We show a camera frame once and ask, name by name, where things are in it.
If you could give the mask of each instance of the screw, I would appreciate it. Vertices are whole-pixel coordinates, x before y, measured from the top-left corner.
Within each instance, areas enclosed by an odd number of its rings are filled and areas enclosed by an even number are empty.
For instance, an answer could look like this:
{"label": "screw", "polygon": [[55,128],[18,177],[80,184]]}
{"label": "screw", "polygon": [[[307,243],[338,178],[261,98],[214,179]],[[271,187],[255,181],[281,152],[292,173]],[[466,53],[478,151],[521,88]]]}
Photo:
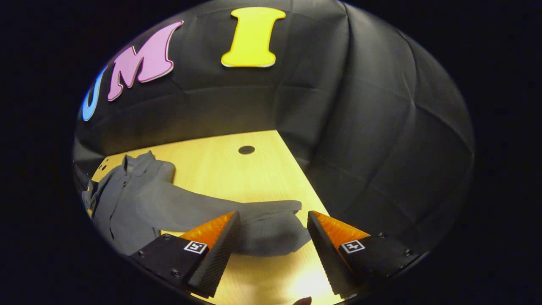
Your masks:
{"label": "screw", "polygon": [[180,276],[180,272],[177,271],[177,269],[173,268],[173,269],[171,269],[171,275],[172,275],[172,276],[175,276],[175,277],[179,277],[179,276]]}

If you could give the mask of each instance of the fisheye lens view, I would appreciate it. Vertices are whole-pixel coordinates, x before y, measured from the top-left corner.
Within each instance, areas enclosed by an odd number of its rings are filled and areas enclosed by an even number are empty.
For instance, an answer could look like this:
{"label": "fisheye lens view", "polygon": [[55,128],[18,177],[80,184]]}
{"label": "fisheye lens view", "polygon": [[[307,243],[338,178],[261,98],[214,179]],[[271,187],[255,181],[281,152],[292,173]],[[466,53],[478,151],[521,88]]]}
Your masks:
{"label": "fisheye lens view", "polygon": [[475,140],[423,46],[335,0],[172,13],[77,97],[74,183],[115,253],[215,305],[346,304],[430,255]]}

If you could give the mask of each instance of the letter m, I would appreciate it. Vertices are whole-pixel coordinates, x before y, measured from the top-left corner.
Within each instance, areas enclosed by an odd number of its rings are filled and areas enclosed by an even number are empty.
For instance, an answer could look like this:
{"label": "letter m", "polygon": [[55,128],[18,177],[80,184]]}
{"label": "letter m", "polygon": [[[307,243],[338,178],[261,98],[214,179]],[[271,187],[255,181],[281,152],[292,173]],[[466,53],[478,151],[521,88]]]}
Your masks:
{"label": "letter m", "polygon": [[167,58],[167,49],[173,31],[182,24],[183,21],[179,21],[157,31],[137,53],[134,46],[120,53],[114,62],[107,100],[113,101],[122,93],[121,77],[128,88],[133,86],[140,65],[141,72],[137,77],[139,82],[157,79],[173,70],[173,62]]}

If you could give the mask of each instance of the gray garment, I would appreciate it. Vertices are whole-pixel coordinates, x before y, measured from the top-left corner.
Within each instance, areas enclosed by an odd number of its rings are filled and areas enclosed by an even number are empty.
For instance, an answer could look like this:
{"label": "gray garment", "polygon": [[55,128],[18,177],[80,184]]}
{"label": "gray garment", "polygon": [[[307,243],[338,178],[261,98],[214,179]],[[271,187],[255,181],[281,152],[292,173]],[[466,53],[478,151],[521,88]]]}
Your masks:
{"label": "gray garment", "polygon": [[90,190],[82,192],[94,226],[119,252],[131,255],[159,236],[159,229],[135,212],[133,195],[151,181],[171,182],[174,172],[173,163],[155,160],[151,151],[137,158],[126,155],[97,188],[90,183]]}
{"label": "gray garment", "polygon": [[196,194],[163,181],[153,181],[137,196],[138,214],[154,227],[186,232],[232,211],[239,211],[241,229],[233,252],[282,256],[297,251],[310,239],[295,214],[295,200],[240,203]]}
{"label": "gray garment", "polygon": [[125,156],[96,187],[82,192],[94,211],[93,223],[119,252],[131,255],[159,236],[159,230],[186,232],[232,211],[239,211],[241,230],[234,253],[281,256],[297,251],[311,238],[295,216],[295,200],[252,202],[196,194],[171,184],[175,165],[157,161],[149,151]]}

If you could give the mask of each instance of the light wooden tabletop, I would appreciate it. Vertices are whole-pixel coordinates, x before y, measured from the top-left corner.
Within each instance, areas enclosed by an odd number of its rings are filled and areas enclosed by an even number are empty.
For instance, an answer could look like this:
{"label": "light wooden tabletop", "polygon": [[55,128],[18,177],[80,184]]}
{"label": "light wooden tabletop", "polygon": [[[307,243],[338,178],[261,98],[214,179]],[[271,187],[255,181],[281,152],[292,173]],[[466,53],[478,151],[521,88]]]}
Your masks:
{"label": "light wooden tabletop", "polygon": [[[246,145],[255,151],[240,154],[239,148]],[[200,138],[112,155],[104,159],[92,180],[99,182],[122,164],[125,155],[137,157],[149,150],[157,160],[175,164],[173,184],[189,191],[238,202],[298,200],[302,210],[297,216],[305,227],[308,211],[328,215],[276,130]],[[233,254],[215,297],[193,296],[216,305],[292,305],[307,296],[312,297],[313,305],[343,300],[333,294],[312,241],[286,256]]]}

